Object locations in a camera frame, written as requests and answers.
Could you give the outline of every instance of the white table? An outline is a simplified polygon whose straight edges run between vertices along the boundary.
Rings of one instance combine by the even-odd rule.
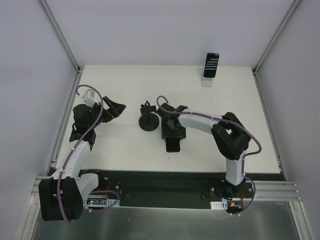
[[[83,169],[123,171],[225,172],[226,161],[212,135],[187,128],[181,151],[166,152],[161,124],[152,132],[140,129],[140,106],[156,104],[159,95],[173,107],[185,105],[208,114],[233,112],[262,144],[262,152],[247,157],[247,173],[279,173],[255,80],[250,67],[219,66],[213,87],[202,87],[202,66],[86,65],[80,84],[87,84],[125,104],[122,115],[96,129],[96,140]],[[78,97],[74,106],[83,103]],[[73,114],[58,157],[58,166],[68,150]],[[253,140],[248,151],[257,149]]]

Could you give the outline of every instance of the cable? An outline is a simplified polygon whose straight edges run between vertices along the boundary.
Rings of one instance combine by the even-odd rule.
[[[102,194],[102,193],[110,193],[110,194],[116,195],[116,200],[115,200],[115,202],[112,203],[112,204],[110,204],[109,206],[106,206],[106,207],[104,207],[104,208],[102,208],[102,209],[99,209],[99,210],[94,210],[94,209],[90,208],[89,212],[94,212],[94,213],[103,212],[103,211],[111,208],[112,206],[116,205],[117,202],[119,201],[120,196],[119,196],[119,194],[118,194],[116,191],[102,190],[102,191],[92,191],[92,192],[91,192],[91,194]]]
[[[169,111],[167,109],[164,109],[160,104],[159,104],[159,99],[164,99],[166,101],[166,103],[168,104],[168,100],[166,99],[165,96],[163,95],[160,95],[156,98],[156,104],[158,105],[159,109],[161,109],[162,111],[168,113],[168,114],[177,114],[177,115],[197,115],[197,116],[200,116],[200,117],[204,117],[204,118],[207,118],[207,119],[211,119],[211,120],[216,120],[216,121],[221,121],[221,122],[225,122],[227,124],[232,124],[236,127],[238,127],[239,129],[241,129],[243,132],[245,132],[245,134],[247,134],[250,138],[253,139],[253,141],[257,144],[258,146],[258,150],[257,151],[253,151],[253,152],[248,152],[246,154],[244,154],[242,156],[242,165],[241,165],[241,173],[244,177],[244,179],[248,180],[249,182],[251,182],[252,184],[252,187],[253,187],[253,196],[250,200],[250,202],[248,203],[247,206],[245,206],[245,208],[240,212],[242,213],[244,210],[246,210],[251,204],[252,202],[254,201],[254,198],[256,196],[256,185],[255,185],[255,182],[248,178],[246,175],[245,175],[245,157],[247,156],[250,156],[250,155],[256,155],[256,154],[259,154],[261,153],[262,151],[262,146],[260,144],[260,142],[258,141],[258,139],[256,139],[255,136],[253,136],[247,129],[245,129],[242,125],[238,124],[237,122],[234,122],[234,121],[230,121],[230,120],[227,120],[227,119],[223,119],[223,118],[219,118],[219,117],[214,117],[214,116],[210,116],[210,115],[206,115],[206,114],[203,114],[203,113],[199,113],[199,112],[191,112],[191,111]]]
[[[80,95],[79,92],[78,92],[78,89],[81,88],[81,87],[87,87],[87,88],[90,88],[92,90],[94,90],[99,98],[100,98],[100,102],[101,102],[101,109],[100,109],[100,112],[99,112],[99,115],[98,117],[96,118],[96,120],[94,121],[94,123],[91,125],[91,127],[88,128],[88,130],[80,137],[80,139],[76,142],[76,144],[74,145],[74,147],[71,149],[70,153],[68,154],[68,156],[66,157],[65,161],[64,161],[64,164],[62,165],[62,171],[60,171],[60,174],[59,174],[59,177],[58,177],[58,182],[57,182],[57,186],[56,186],[56,194],[57,194],[57,197],[58,197],[58,203],[59,203],[59,208],[60,208],[60,212],[61,212],[61,215],[62,215],[62,218],[63,220],[66,222],[66,223],[70,223],[70,221],[68,220],[67,216],[66,216],[66,213],[65,213],[65,210],[64,210],[64,206],[62,204],[62,199],[61,199],[61,193],[60,193],[60,184],[61,184],[61,178],[62,178],[62,175],[66,169],[66,166],[72,156],[72,154],[74,153],[74,151],[76,150],[76,148],[78,147],[78,145],[80,144],[80,142],[85,138],[85,136],[96,126],[96,124],[98,123],[101,115],[102,115],[102,112],[104,110],[104,100],[100,94],[100,92],[95,89],[93,86],[90,86],[90,85],[86,85],[86,84],[81,84],[79,86],[76,87],[75,89],[75,92],[77,95]]]

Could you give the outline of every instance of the black stand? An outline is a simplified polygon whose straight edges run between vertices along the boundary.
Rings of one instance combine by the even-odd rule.
[[[140,112],[141,117],[139,118],[139,126],[142,130],[147,132],[151,132],[156,130],[159,126],[159,118],[152,112],[156,112],[156,106],[150,106],[150,103],[146,101],[146,103],[141,105]]]

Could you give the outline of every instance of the round black base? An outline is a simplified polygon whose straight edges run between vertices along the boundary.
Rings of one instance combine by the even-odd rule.
[[[154,113],[149,113],[150,119],[148,120],[149,116],[147,114],[142,115],[139,118],[139,126],[142,130],[145,130],[147,132],[151,132],[153,130],[156,130],[159,126],[159,118]]]

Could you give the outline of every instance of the gray wall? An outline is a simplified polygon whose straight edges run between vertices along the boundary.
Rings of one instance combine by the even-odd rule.
[[[292,0],[48,0],[80,65],[254,66]]]
[[[289,180],[320,239],[320,1],[304,0],[258,73]]]
[[[1,0],[0,33],[0,238],[12,240],[75,71],[36,0]]]

